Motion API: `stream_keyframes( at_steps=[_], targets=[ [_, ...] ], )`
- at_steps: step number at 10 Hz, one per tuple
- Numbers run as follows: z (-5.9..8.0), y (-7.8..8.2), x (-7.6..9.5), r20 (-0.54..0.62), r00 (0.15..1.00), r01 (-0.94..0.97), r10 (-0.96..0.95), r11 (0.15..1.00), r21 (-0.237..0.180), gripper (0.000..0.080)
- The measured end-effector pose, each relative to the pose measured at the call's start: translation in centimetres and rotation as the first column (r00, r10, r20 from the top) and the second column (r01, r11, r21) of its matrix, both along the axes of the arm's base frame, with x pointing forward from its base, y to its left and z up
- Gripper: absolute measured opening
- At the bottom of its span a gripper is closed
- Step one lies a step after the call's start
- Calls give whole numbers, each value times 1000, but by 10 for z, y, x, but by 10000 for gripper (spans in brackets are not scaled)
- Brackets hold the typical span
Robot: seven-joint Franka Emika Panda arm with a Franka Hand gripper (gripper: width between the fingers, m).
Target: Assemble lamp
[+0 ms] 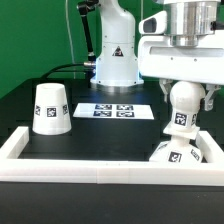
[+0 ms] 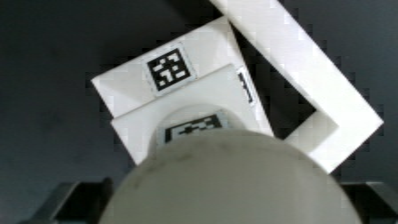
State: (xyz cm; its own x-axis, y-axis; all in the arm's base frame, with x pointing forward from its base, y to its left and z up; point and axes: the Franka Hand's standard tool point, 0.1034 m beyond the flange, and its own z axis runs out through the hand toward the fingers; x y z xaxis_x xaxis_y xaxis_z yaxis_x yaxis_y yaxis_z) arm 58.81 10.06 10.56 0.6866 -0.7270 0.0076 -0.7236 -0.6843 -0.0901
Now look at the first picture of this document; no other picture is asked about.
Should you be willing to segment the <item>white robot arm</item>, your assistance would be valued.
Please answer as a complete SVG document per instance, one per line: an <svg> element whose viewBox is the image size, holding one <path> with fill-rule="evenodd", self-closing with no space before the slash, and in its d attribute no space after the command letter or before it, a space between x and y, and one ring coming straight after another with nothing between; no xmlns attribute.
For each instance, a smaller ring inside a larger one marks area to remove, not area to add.
<svg viewBox="0 0 224 224"><path fill-rule="evenodd" d="M204 108L224 86L224 24L217 21L222 0L153 0L163 10L136 23L118 0L99 0L102 51L93 83L128 86L141 76L171 82L204 83Z"/></svg>

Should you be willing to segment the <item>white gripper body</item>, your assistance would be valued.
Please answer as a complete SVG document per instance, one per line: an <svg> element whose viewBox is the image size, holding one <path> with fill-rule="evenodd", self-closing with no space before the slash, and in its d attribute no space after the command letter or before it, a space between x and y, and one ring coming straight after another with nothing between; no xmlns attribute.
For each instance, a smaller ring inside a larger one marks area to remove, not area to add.
<svg viewBox="0 0 224 224"><path fill-rule="evenodd" d="M196 47L173 47L168 36L144 36L138 67L145 77L224 85L224 33L202 36Z"/></svg>

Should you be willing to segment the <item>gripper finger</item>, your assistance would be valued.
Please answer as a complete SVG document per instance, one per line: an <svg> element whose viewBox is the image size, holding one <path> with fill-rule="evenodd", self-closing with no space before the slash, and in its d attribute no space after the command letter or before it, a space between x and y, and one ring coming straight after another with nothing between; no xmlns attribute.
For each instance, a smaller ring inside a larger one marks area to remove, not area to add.
<svg viewBox="0 0 224 224"><path fill-rule="evenodd" d="M214 99L220 90L219 85L207 84L206 85L206 96L204 98L204 110L210 111L213 109Z"/></svg>
<svg viewBox="0 0 224 224"><path fill-rule="evenodd" d="M168 102L169 94L172 88L173 81L171 79L160 79L159 85L164 94L164 101Z"/></svg>

